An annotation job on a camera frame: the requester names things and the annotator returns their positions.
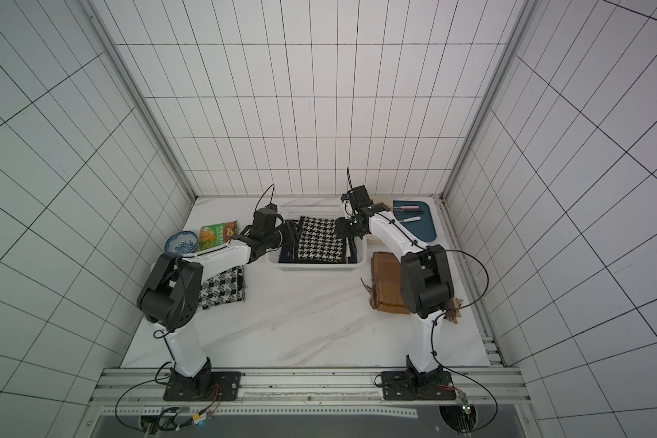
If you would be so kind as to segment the navy grey striped scarf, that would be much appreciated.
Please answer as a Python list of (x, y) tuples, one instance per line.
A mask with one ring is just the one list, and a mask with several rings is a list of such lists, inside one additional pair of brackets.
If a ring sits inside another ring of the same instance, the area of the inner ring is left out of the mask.
[[(348, 243), (348, 260), (344, 264), (357, 264), (358, 259), (357, 259), (357, 248), (355, 245), (355, 241), (353, 238), (345, 238), (345, 239), (347, 240)], [(278, 260), (280, 264), (300, 264), (294, 261), (294, 248), (296, 243), (297, 241), (292, 246), (286, 246), (280, 250), (280, 255)], [(340, 264), (309, 264), (309, 265), (340, 265)]]

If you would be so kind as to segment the black white houndstooth scarf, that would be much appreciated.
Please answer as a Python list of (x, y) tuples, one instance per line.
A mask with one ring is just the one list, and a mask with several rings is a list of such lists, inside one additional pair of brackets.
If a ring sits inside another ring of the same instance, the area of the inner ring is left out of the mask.
[(348, 243), (336, 234), (334, 219), (302, 216), (294, 261), (300, 264), (344, 264), (348, 260)]

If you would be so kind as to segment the smiley face checked scarf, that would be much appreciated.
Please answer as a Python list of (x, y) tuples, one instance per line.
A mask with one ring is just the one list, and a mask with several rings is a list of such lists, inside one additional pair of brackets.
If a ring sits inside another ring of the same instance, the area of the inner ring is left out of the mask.
[(242, 302), (246, 299), (244, 268), (237, 266), (209, 277), (201, 286), (199, 310)]

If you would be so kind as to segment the brown plaid scarf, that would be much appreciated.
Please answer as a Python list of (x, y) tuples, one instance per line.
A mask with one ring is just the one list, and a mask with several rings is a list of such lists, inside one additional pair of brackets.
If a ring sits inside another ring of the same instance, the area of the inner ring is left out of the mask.
[(375, 253), (370, 273), (372, 282), (363, 286), (374, 310), (421, 319), (442, 312), (449, 319), (460, 316), (464, 301), (456, 297), (448, 257), (440, 246), (403, 257)]

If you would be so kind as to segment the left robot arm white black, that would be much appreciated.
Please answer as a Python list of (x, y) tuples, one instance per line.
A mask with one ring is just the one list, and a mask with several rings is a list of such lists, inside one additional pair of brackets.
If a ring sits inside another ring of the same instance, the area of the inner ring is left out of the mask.
[(175, 381), (198, 393), (207, 392), (212, 385), (211, 361), (192, 323), (204, 281), (294, 243), (299, 231), (297, 222), (285, 220), (270, 203), (255, 210), (252, 223), (222, 246), (190, 255), (160, 255), (142, 287), (137, 307), (147, 321), (164, 331)]

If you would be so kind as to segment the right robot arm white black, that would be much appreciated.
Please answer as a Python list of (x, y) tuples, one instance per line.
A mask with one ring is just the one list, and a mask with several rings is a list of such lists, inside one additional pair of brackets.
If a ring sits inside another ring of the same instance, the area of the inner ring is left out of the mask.
[(408, 231), (384, 204), (354, 208), (349, 217), (335, 221), (338, 237), (373, 235), (399, 262), (400, 293), (412, 313), (414, 342), (406, 358), (406, 379), (413, 390), (438, 385), (445, 368), (436, 359), (440, 334), (438, 319), (454, 297), (454, 283), (446, 250), (429, 246)]

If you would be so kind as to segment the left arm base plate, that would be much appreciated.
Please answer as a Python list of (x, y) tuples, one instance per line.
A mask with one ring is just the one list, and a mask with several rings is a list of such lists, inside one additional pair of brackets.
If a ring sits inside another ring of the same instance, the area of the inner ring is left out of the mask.
[(211, 403), (213, 400), (232, 402), (237, 399), (240, 372), (203, 372), (196, 377), (185, 377), (173, 372), (165, 387), (164, 401)]

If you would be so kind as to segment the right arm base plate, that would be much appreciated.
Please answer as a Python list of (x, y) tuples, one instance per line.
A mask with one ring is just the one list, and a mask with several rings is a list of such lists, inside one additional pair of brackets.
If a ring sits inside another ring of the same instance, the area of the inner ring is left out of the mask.
[(422, 373), (414, 370), (382, 372), (380, 381), (385, 401), (454, 401), (457, 398), (451, 374), (441, 369)]

